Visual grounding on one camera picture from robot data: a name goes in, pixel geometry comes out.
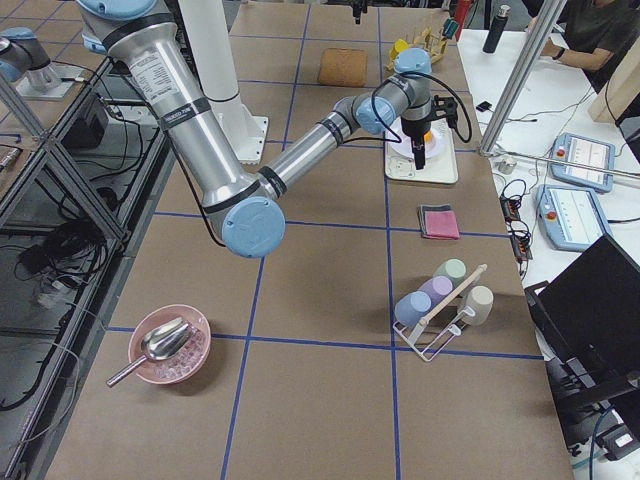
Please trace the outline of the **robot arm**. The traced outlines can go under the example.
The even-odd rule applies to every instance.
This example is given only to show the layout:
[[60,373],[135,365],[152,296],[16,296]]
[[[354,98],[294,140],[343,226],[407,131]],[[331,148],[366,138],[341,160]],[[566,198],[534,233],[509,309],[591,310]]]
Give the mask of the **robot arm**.
[[83,1],[85,44],[124,63],[161,129],[200,186],[213,229],[236,255],[258,258],[282,242],[278,199],[355,131],[379,134],[400,121],[417,161],[434,116],[429,55],[402,51],[394,74],[374,92],[340,100],[303,137],[255,173],[268,121],[254,116],[238,91],[223,6],[183,1],[182,27],[195,57],[189,67],[178,25],[162,1]]

